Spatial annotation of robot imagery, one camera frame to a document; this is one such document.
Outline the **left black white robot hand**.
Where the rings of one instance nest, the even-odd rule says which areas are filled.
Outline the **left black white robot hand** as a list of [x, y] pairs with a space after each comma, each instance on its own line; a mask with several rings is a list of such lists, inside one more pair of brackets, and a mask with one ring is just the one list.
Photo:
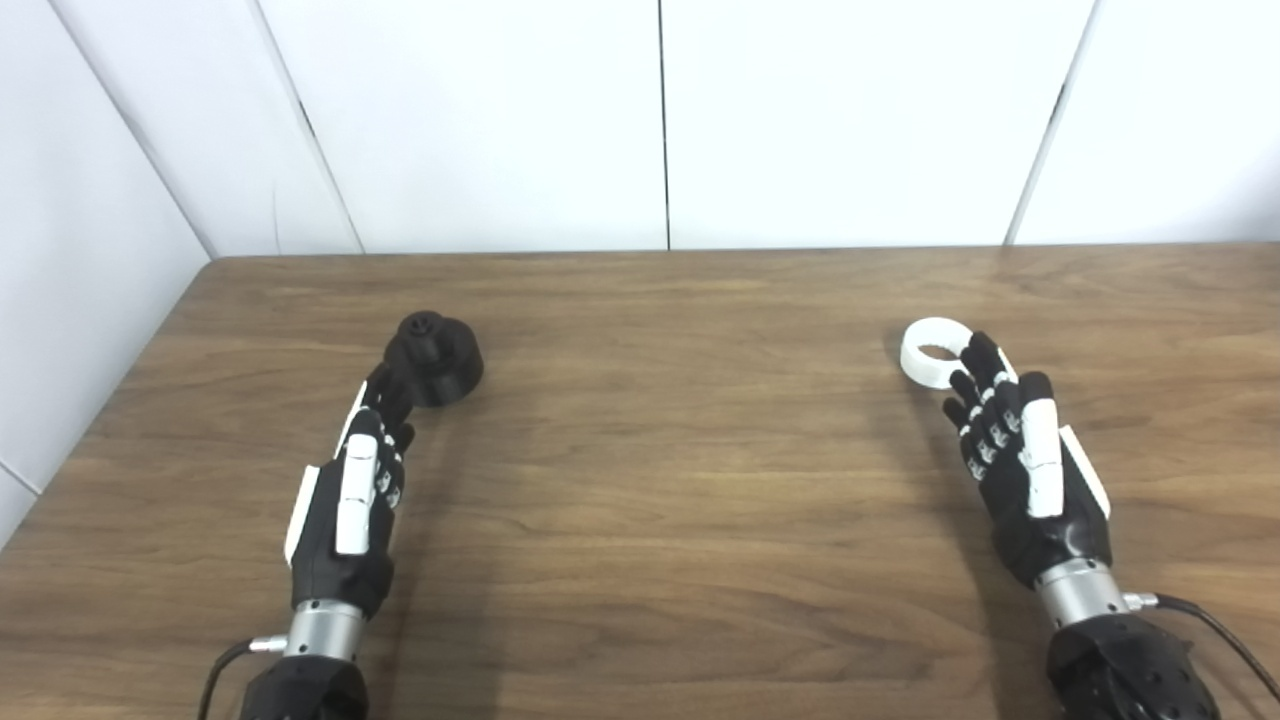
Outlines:
[[387, 363], [360, 386], [333, 457], [308, 466], [285, 533], [291, 606], [321, 601], [374, 618], [390, 593], [390, 537], [413, 443], [410, 393]]

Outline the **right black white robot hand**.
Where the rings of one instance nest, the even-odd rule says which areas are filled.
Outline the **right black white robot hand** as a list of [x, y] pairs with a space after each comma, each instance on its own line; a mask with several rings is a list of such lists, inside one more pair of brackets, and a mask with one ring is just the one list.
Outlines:
[[1027, 587], [1064, 562], [1111, 565], [1105, 491], [1062, 437], [1050, 378], [1016, 373], [984, 332], [972, 334], [959, 360], [942, 410], [989, 514], [1002, 565]]

